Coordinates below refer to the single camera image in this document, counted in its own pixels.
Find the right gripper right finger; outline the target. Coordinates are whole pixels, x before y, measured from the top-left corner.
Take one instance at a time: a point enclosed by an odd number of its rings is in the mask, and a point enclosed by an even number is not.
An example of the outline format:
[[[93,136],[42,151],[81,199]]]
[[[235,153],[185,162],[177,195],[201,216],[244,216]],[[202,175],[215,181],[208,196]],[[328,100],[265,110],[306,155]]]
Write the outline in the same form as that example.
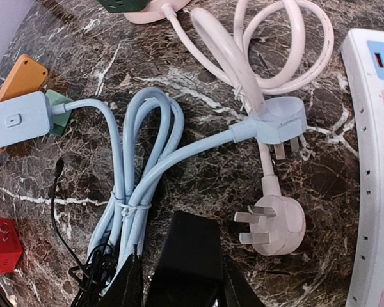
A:
[[[265,307],[231,257],[223,257],[222,306]]]

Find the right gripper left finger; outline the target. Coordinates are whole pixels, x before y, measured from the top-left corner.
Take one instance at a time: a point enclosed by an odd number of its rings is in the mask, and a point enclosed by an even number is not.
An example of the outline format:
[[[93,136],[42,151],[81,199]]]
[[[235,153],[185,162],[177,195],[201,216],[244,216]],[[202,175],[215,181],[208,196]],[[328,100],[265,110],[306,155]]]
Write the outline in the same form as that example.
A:
[[[135,244],[106,295],[96,304],[99,307],[143,306],[143,271],[141,257]]]

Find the black plug adapter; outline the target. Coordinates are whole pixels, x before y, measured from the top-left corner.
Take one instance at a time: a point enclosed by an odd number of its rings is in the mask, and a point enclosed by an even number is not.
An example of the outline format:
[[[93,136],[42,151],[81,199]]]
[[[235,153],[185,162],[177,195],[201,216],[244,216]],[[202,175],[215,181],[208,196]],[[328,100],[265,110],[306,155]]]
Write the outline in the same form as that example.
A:
[[[214,306],[223,285],[220,228],[213,219],[176,211],[146,306]]]

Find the red cube socket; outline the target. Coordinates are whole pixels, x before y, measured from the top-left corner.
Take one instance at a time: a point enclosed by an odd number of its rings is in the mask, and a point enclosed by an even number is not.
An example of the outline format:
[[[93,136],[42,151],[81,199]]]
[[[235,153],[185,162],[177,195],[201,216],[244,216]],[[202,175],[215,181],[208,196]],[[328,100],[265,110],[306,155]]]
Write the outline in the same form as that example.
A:
[[[22,253],[22,244],[13,221],[0,218],[0,274],[13,272]]]

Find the light blue power strip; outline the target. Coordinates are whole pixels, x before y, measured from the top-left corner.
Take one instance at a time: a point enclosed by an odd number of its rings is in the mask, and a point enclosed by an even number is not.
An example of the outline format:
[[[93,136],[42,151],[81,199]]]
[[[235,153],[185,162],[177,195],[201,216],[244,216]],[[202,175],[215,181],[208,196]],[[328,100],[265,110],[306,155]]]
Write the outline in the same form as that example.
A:
[[[0,102],[0,148],[44,136],[52,128],[49,101],[41,91]]]

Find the white power strip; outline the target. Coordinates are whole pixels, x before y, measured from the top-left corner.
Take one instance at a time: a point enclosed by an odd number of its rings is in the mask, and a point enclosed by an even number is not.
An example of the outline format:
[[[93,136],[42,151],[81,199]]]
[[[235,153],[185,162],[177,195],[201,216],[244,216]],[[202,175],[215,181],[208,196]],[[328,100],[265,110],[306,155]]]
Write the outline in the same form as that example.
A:
[[[346,306],[384,306],[384,31],[351,29],[341,54],[360,165],[358,235]]]

